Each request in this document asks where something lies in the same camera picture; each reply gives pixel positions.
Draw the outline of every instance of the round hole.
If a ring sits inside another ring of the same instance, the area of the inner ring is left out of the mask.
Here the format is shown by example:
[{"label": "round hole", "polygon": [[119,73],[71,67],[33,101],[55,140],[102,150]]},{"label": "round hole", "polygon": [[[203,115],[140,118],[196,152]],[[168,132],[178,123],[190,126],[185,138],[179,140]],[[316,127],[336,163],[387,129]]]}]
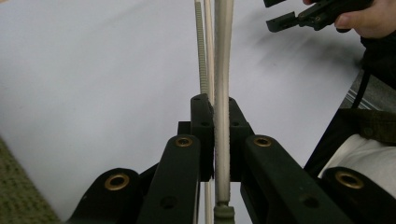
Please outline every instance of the round hole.
[{"label": "round hole", "polygon": [[271,146],[271,140],[266,137],[258,137],[256,139],[254,139],[254,143],[259,147]]},{"label": "round hole", "polygon": [[300,202],[309,208],[318,208],[319,202],[318,199],[312,195],[304,194],[300,196]]},{"label": "round hole", "polygon": [[335,173],[335,179],[342,185],[351,189],[361,189],[364,187],[363,181],[349,172],[338,171]]},{"label": "round hole", "polygon": [[123,177],[117,176],[110,181],[110,184],[111,185],[121,185],[124,183],[124,181],[125,181],[125,179]]},{"label": "round hole", "polygon": [[192,144],[192,140],[188,137],[180,137],[176,140],[178,147],[189,147]]},{"label": "round hole", "polygon": [[177,198],[174,196],[167,196],[161,199],[160,205],[163,209],[172,209],[177,205]]},{"label": "round hole", "polygon": [[129,176],[126,174],[111,175],[105,182],[105,188],[108,190],[119,190],[129,184]]}]

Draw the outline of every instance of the finger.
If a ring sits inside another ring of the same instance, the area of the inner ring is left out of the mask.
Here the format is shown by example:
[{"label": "finger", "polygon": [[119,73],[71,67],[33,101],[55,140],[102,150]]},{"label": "finger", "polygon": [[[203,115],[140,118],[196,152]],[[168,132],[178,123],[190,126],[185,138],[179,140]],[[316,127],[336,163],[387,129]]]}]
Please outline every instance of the finger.
[{"label": "finger", "polygon": [[372,10],[367,8],[362,11],[354,11],[347,12],[341,14],[335,20],[335,27],[338,29],[359,29],[359,28],[369,28],[375,27],[378,25],[378,22],[375,18],[376,16],[372,16]]}]

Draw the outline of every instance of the tabletop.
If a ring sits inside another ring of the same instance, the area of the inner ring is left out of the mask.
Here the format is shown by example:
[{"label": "tabletop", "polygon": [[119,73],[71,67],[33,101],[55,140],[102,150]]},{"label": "tabletop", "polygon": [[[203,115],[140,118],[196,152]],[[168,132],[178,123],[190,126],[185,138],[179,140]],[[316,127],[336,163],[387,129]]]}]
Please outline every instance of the tabletop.
[{"label": "tabletop", "polygon": [[[333,26],[266,28],[305,8],[235,1],[230,66],[230,95],[254,132],[302,166],[363,53],[357,34]],[[0,135],[62,220],[101,173],[158,162],[190,118],[199,93],[193,0],[8,0],[0,30]],[[236,222],[248,223],[238,194],[233,185]]]}]

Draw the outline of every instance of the brass grommet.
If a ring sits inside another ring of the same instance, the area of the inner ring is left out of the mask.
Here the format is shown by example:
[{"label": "brass grommet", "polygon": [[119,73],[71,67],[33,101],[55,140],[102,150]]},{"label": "brass grommet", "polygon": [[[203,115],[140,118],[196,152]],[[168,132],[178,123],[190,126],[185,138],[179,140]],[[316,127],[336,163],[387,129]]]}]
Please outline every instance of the brass grommet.
[{"label": "brass grommet", "polygon": [[176,145],[178,147],[189,147],[192,145],[192,139],[190,139],[189,137],[179,137],[176,140]]},{"label": "brass grommet", "polygon": [[342,185],[351,189],[361,189],[364,187],[363,181],[361,181],[357,176],[349,172],[338,171],[337,173],[335,173],[335,179]]},{"label": "brass grommet", "polygon": [[254,139],[254,144],[256,144],[259,147],[269,147],[271,146],[271,140],[266,137],[257,137]]},{"label": "brass grommet", "polygon": [[111,175],[105,182],[105,188],[108,190],[119,190],[129,184],[129,176],[123,173]]}]

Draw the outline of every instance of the black plastic part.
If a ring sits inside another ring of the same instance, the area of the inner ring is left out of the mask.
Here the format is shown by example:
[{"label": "black plastic part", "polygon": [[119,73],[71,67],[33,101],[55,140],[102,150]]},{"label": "black plastic part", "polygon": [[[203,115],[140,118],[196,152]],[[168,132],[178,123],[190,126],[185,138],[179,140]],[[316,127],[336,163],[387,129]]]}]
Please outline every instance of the black plastic part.
[{"label": "black plastic part", "polygon": [[191,134],[191,122],[179,121],[177,125],[177,134]]},{"label": "black plastic part", "polygon": [[250,136],[245,159],[269,203],[266,223],[352,223],[275,139]]},{"label": "black plastic part", "polygon": [[[108,189],[108,179],[118,175],[127,176],[129,179],[114,177],[111,186],[121,186],[123,183],[126,185],[121,189]],[[134,223],[142,202],[139,175],[132,170],[113,169],[100,175],[92,183],[66,223]]]},{"label": "black plastic part", "polygon": [[321,185],[355,223],[396,223],[396,200],[365,175],[335,167]]},{"label": "black plastic part", "polygon": [[192,135],[177,135],[168,141],[137,224],[196,223],[200,148],[200,141]]},{"label": "black plastic part", "polygon": [[154,178],[155,172],[157,171],[158,163],[148,168],[145,172],[140,174],[140,186],[142,194],[146,196],[149,192],[149,186],[151,185],[152,178]]},{"label": "black plastic part", "polygon": [[312,7],[301,12],[298,17],[294,17],[294,12],[280,16],[267,22],[271,32],[279,32],[292,26],[310,26],[319,31],[325,26],[333,24],[337,17],[349,11],[363,10],[369,7],[373,0],[321,0]]},{"label": "black plastic part", "polygon": [[254,132],[236,101],[230,97],[230,174],[231,181],[241,182],[246,165],[243,149],[246,139]]},{"label": "black plastic part", "polygon": [[215,148],[215,125],[213,109],[206,94],[191,98],[191,135],[201,141],[201,180],[209,181],[213,176],[213,153]]},{"label": "black plastic part", "polygon": [[298,25],[295,13],[291,12],[278,18],[267,21],[268,30],[276,33],[282,30],[286,30],[292,26]]},{"label": "black plastic part", "polygon": [[266,7],[271,7],[286,0],[264,0],[264,4]]},{"label": "black plastic part", "polygon": [[268,202],[259,184],[249,169],[246,169],[241,180],[241,196],[253,224],[266,223]]}]

